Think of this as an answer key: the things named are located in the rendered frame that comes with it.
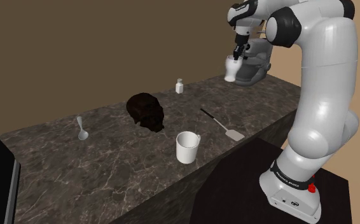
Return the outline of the dark brown bread loaf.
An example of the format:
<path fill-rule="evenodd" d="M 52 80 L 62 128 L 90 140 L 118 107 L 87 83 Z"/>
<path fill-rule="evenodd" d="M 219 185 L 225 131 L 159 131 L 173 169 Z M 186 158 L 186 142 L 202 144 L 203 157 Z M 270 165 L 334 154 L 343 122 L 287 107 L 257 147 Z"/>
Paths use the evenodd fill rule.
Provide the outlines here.
<path fill-rule="evenodd" d="M 133 118 L 134 123 L 140 123 L 141 127 L 152 132 L 160 132 L 164 129 L 164 112 L 158 99 L 149 93 L 133 95 L 126 103 L 126 109 Z"/>

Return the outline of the grey spoon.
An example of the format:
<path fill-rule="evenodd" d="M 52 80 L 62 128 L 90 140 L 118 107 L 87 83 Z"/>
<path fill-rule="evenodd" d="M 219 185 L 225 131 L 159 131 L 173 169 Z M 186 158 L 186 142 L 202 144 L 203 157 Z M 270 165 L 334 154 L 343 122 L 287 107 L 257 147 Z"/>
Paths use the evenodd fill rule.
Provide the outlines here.
<path fill-rule="evenodd" d="M 78 125 L 80 127 L 80 132 L 78 134 L 78 139 L 81 140 L 81 141 L 84 141 L 84 140 L 86 140 L 88 138 L 89 133 L 83 129 L 82 117 L 77 116 L 76 119 L 77 119 Z"/>

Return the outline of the dark robot stand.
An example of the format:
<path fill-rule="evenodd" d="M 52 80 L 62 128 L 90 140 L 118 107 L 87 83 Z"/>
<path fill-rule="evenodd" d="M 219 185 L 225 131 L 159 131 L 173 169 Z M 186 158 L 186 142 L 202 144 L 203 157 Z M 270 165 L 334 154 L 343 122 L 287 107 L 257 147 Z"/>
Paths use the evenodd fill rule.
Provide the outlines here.
<path fill-rule="evenodd" d="M 307 224 L 268 203 L 259 177 L 282 150 L 256 138 L 235 150 L 199 189 L 190 224 Z M 352 224 L 349 182 L 325 169 L 315 175 L 322 214 L 317 224 Z"/>

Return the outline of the grey stand mixer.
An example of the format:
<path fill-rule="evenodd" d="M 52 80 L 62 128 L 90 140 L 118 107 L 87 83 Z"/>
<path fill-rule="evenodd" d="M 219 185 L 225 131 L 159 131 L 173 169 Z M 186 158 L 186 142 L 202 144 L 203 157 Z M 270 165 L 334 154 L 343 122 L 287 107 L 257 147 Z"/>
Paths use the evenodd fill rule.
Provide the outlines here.
<path fill-rule="evenodd" d="M 273 45 L 266 38 L 251 38 L 242 54 L 242 66 L 237 72 L 235 84 L 250 87 L 264 79 L 271 68 Z"/>

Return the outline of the white mug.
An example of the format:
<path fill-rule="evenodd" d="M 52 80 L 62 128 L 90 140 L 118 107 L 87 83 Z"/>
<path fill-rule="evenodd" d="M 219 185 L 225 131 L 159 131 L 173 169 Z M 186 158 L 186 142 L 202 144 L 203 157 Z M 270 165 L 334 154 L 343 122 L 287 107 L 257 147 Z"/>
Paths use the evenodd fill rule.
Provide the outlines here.
<path fill-rule="evenodd" d="M 183 131 L 176 137 L 176 158 L 182 164 L 191 164 L 196 159 L 201 136 L 194 132 Z"/>

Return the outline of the white vase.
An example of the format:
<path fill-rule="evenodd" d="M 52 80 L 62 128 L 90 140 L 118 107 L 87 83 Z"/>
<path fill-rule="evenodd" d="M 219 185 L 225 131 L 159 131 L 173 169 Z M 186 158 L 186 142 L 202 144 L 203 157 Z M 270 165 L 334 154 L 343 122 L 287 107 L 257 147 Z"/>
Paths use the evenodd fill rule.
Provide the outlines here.
<path fill-rule="evenodd" d="M 225 81 L 227 82 L 234 82 L 236 80 L 236 75 L 240 68 L 242 67 L 243 58 L 238 57 L 237 59 L 234 58 L 233 55 L 229 55 L 226 57 L 225 60 Z"/>

